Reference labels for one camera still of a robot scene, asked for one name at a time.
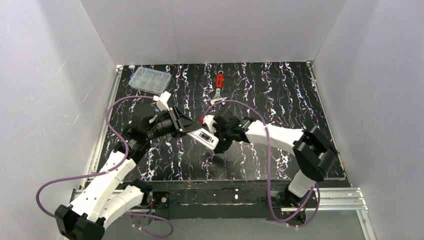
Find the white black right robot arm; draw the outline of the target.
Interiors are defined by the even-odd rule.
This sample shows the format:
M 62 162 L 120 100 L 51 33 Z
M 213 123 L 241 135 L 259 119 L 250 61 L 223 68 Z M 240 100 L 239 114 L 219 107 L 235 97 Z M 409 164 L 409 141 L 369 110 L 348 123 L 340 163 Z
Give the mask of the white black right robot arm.
M 286 189 L 290 197 L 304 197 L 315 183 L 327 177 L 338 158 L 334 145 L 315 125 L 306 129 L 264 125 L 251 117 L 239 119 L 227 109 L 215 116 L 205 116 L 203 123 L 219 139 L 216 153 L 224 153 L 233 142 L 245 142 L 270 144 L 295 156 L 299 171 Z

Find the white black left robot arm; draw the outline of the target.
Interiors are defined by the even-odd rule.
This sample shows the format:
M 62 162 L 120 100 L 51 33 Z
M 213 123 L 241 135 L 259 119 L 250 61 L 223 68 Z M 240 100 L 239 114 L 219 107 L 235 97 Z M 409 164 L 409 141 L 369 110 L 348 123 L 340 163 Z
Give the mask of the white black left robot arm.
M 106 229 L 133 207 L 152 210 L 156 201 L 153 187 L 144 180 L 135 179 L 118 195 L 112 194 L 148 152 L 151 140 L 166 135 L 190 136 L 210 150 L 219 142 L 200 123 L 175 107 L 130 124 L 122 132 L 123 141 L 115 146 L 88 187 L 71 203 L 55 210 L 59 233 L 69 240 L 100 240 Z

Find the white remote control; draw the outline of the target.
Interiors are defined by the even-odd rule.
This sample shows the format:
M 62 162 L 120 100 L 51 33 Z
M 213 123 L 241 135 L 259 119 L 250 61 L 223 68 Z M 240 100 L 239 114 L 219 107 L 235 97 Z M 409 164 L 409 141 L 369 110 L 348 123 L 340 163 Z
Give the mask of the white remote control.
M 188 132 L 187 134 L 211 151 L 213 151 L 219 143 L 219 139 L 204 128 Z

